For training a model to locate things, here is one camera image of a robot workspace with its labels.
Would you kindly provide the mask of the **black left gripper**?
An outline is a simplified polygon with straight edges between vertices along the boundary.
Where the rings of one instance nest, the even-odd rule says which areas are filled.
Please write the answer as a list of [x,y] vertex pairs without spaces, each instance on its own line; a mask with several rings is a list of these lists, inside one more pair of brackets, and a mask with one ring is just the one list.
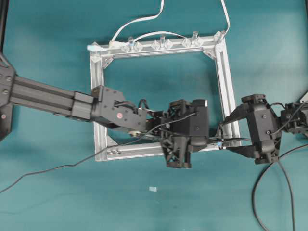
[[162,118],[160,144],[167,167],[191,168],[190,152],[187,151],[190,141],[187,116],[190,114],[190,103],[178,100],[170,103],[166,116]]

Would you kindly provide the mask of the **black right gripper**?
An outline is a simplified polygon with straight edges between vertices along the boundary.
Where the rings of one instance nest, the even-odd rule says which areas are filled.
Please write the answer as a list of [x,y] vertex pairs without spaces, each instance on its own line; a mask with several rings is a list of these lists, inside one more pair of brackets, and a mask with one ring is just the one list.
[[237,106],[222,122],[223,125],[246,118],[252,145],[227,147],[226,149],[247,158],[255,159],[255,164],[278,161],[281,134],[278,117],[268,104],[264,94],[253,94],[242,98]]

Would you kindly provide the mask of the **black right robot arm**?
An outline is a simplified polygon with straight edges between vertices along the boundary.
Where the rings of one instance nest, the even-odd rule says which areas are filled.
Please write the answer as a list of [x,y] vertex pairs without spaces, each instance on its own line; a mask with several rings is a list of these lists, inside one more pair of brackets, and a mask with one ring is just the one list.
[[308,102],[288,103],[277,116],[264,94],[242,98],[242,104],[223,121],[223,125],[246,119],[251,145],[226,149],[253,158],[256,164],[274,163],[279,160],[282,132],[306,133],[308,131]]

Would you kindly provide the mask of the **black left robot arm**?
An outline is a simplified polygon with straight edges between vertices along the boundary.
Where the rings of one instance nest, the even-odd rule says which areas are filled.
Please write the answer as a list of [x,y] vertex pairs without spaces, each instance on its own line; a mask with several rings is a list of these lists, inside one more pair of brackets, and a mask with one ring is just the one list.
[[170,118],[163,111],[151,111],[144,100],[138,106],[125,100],[123,93],[104,86],[95,87],[91,94],[69,91],[33,81],[16,74],[6,57],[0,56],[0,138],[12,130],[13,106],[20,105],[81,122],[95,122],[117,129],[139,139],[147,135],[160,141],[167,167],[190,168],[191,135],[171,132],[166,125],[186,128],[196,111],[191,107],[181,115]]

